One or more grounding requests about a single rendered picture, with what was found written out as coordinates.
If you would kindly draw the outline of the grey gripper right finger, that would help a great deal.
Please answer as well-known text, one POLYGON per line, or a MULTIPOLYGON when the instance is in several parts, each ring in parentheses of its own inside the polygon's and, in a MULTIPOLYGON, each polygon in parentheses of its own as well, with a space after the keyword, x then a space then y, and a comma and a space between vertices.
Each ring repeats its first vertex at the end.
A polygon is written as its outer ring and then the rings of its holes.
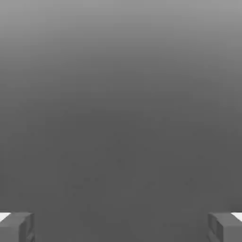
POLYGON ((242 242, 242 212, 208 213, 208 242, 242 242))

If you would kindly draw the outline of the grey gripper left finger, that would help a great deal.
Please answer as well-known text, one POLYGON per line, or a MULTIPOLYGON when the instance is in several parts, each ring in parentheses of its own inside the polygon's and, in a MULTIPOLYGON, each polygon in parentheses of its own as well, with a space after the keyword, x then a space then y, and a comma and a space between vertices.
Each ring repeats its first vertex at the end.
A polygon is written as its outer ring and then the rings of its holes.
POLYGON ((35 242, 35 214, 0 212, 0 242, 35 242))

